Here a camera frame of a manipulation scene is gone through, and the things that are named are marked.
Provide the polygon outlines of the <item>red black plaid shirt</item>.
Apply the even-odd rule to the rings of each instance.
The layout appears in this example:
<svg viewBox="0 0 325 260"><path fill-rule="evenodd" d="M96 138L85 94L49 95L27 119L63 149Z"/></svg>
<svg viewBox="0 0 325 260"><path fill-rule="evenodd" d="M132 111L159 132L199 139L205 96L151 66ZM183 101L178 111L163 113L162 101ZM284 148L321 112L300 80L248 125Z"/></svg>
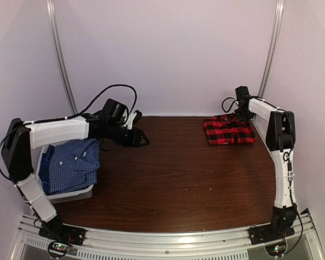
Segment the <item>red black plaid shirt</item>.
<svg viewBox="0 0 325 260"><path fill-rule="evenodd" d="M204 119L203 127L210 145L253 144L257 141L251 123L239 121L234 113Z"/></svg>

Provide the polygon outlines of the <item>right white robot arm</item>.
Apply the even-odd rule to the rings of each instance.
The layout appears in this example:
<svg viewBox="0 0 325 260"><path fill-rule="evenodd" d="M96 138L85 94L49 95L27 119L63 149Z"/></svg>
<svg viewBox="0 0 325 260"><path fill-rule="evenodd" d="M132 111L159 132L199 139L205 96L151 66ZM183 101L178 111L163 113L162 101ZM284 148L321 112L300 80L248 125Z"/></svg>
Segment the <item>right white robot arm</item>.
<svg viewBox="0 0 325 260"><path fill-rule="evenodd" d="M293 207L294 191L293 156L296 142L295 116L291 111L274 106L250 94L237 94L235 113L242 121L252 120L274 162L276 195L274 207Z"/></svg>

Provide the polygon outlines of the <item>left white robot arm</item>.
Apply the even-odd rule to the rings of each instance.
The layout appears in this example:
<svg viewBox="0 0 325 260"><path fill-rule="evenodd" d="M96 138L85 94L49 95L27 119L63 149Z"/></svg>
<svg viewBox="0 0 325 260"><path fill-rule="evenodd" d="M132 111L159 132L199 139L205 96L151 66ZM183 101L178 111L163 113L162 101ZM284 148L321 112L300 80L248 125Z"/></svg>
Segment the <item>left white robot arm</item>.
<svg viewBox="0 0 325 260"><path fill-rule="evenodd" d="M17 186L40 220L46 232L56 241L67 236L67 228L55 220L57 211L38 183L31 160L31 151L70 140L109 139L123 147L144 147L150 141L143 130L135 127L139 113L130 114L121 124L109 116L82 114L60 120L11 121L6 136L0 142L0 159L8 172L6 179Z"/></svg>

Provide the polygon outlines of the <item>blue checkered shirt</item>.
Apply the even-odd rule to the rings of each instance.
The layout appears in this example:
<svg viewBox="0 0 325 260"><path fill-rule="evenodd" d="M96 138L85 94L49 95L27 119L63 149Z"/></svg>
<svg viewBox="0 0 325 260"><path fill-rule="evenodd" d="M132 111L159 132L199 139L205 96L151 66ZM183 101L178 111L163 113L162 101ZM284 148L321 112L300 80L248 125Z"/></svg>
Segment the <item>blue checkered shirt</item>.
<svg viewBox="0 0 325 260"><path fill-rule="evenodd" d="M38 176L45 194L63 194L96 184L99 168L98 140L71 140L47 147Z"/></svg>

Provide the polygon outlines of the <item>white plastic laundry basket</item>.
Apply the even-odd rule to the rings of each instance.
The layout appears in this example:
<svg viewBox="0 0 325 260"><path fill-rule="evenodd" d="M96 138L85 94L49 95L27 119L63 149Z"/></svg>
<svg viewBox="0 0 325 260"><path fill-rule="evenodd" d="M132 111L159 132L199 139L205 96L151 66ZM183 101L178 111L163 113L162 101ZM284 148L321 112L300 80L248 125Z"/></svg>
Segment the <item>white plastic laundry basket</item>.
<svg viewBox="0 0 325 260"><path fill-rule="evenodd" d="M40 187L42 187L42 180L39 177L40 172L40 163L42 160L42 154L47 151L48 145L42 146L40 155L38 158L38 162L36 165L35 170L35 178L37 182L39 183ZM52 204L58 204L58 203L65 203L65 202L71 202L75 200L81 200L81 199L87 199L90 198L93 195L93 187L94 185L89 185L86 188L78 191L73 192L67 192L67 193L60 193L60 194L53 194L53 195L47 195L47 198Z"/></svg>

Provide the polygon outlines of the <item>left circuit board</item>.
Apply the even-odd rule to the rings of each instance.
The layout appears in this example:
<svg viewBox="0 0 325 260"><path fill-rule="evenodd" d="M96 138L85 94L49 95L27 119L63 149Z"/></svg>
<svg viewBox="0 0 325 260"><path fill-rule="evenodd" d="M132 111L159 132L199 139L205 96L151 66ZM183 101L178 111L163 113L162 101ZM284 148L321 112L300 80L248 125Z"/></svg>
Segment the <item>left circuit board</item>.
<svg viewBox="0 0 325 260"><path fill-rule="evenodd" d="M59 241L52 241L47 246L47 252L51 257L64 257L70 250L70 246Z"/></svg>

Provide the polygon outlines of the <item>circuit board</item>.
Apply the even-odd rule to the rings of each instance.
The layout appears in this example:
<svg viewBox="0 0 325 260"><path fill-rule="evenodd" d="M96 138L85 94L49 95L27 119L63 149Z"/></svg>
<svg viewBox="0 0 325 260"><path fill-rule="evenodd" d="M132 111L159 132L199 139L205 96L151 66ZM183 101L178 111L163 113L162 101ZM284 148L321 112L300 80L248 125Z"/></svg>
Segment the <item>circuit board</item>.
<svg viewBox="0 0 325 260"><path fill-rule="evenodd" d="M271 257L282 257L287 251L286 243L274 243L265 246L267 254Z"/></svg>
<svg viewBox="0 0 325 260"><path fill-rule="evenodd" d="M59 241L52 241L47 246L47 252L51 257L64 257L70 250L70 246Z"/></svg>

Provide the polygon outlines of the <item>right circuit board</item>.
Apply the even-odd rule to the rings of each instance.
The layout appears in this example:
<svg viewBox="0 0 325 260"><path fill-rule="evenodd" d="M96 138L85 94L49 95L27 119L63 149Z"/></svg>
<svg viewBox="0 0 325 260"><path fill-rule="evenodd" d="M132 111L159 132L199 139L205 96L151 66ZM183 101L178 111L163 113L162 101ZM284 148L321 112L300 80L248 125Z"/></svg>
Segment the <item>right circuit board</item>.
<svg viewBox="0 0 325 260"><path fill-rule="evenodd" d="M287 251L286 243L274 243L265 246L267 254L271 257L282 257Z"/></svg>

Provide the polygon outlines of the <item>right aluminium corner post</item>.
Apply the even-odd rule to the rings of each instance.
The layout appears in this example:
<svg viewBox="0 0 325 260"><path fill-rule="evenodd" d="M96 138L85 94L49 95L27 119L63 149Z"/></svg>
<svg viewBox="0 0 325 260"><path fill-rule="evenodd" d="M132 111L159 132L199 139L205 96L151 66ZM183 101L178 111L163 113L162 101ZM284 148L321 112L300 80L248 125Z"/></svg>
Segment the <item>right aluminium corner post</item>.
<svg viewBox="0 0 325 260"><path fill-rule="evenodd" d="M261 84L258 91L258 95L260 97L264 96L269 83L269 78L272 71L274 58L275 58L278 42L280 39L281 29L282 29L282 23L284 17L284 2L285 2L284 0L276 1L275 11L272 20L272 30L271 30L269 49L266 57L264 70L263 70Z"/></svg>

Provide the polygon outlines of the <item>aluminium corner post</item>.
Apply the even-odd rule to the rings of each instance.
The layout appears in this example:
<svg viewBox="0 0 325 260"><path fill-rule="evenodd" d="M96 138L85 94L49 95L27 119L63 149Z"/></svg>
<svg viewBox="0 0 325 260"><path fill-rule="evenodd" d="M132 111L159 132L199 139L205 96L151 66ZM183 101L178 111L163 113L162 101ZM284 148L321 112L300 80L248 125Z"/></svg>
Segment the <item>aluminium corner post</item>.
<svg viewBox="0 0 325 260"><path fill-rule="evenodd" d="M73 114L77 113L77 107L75 103L75 99L73 96L72 88L70 86L70 81L66 69L66 64L63 57L62 45L59 36L59 28L57 24L57 17L55 11L55 3L53 0L46 0L46 7L47 7L47 15L51 30L51 37L54 45L55 55L56 55L56 62L60 72L62 85L64 91L66 93L66 98L70 107L70 110Z"/></svg>
<svg viewBox="0 0 325 260"><path fill-rule="evenodd" d="M264 96L269 83L269 78L272 71L274 58L275 58L278 42L280 39L281 29L282 29L282 23L284 17L284 2L285 2L284 0L276 1L275 11L272 20L272 30L271 30L269 49L266 57L264 70L263 70L261 84L258 91L258 95L260 97Z"/></svg>

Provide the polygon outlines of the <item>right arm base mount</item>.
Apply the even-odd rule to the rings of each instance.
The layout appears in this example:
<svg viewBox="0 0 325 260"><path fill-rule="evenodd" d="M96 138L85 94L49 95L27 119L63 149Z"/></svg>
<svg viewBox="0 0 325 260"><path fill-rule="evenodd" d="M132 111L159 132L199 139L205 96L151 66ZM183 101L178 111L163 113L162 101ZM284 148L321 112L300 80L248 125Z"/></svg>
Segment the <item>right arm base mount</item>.
<svg viewBox="0 0 325 260"><path fill-rule="evenodd" d="M283 208L273 207L272 217L269 224L262 226L252 225L248 229L249 238L252 245L272 242L283 239L284 235L292 236L295 234L293 228L294 221L297 218L297 204Z"/></svg>

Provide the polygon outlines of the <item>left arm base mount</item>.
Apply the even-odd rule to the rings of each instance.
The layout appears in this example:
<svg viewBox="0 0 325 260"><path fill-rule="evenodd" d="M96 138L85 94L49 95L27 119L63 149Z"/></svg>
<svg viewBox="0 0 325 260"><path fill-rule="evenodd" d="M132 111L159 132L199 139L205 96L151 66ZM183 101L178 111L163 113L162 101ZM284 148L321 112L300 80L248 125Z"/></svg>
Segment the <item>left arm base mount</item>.
<svg viewBox="0 0 325 260"><path fill-rule="evenodd" d="M41 221L39 235L67 245L82 246L86 230L81 227L66 225L63 219L57 214L52 220Z"/></svg>

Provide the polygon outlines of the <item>front aluminium frame rail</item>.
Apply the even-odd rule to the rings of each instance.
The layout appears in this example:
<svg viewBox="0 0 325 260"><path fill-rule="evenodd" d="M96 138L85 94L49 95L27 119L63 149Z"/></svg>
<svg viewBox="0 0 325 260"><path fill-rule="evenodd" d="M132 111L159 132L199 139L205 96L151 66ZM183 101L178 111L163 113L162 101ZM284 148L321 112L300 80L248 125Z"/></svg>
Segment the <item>front aluminium frame rail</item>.
<svg viewBox="0 0 325 260"><path fill-rule="evenodd" d="M287 245L284 259L324 259L309 213L294 223L295 234L253 245L248 227L182 232L144 233L88 228L83 244L73 245L63 259L272 259L269 251Z"/></svg>

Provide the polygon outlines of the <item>left aluminium corner post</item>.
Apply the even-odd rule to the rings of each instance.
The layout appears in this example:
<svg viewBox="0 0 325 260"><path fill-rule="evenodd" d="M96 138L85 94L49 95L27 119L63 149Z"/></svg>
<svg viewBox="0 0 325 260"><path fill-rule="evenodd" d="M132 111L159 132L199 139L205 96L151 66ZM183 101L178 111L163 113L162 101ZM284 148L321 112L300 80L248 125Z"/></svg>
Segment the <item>left aluminium corner post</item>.
<svg viewBox="0 0 325 260"><path fill-rule="evenodd" d="M57 17L55 11L55 3L53 0L46 0L46 7L47 7L47 15L51 30L51 37L54 45L55 55L56 55L56 62L60 72L62 85L64 91L66 93L66 98L70 107L70 110L73 114L77 113L77 107L75 103L75 99L73 96L72 88L70 86L70 81L66 69L66 64L63 57L62 45L59 36L59 28L57 24Z"/></svg>

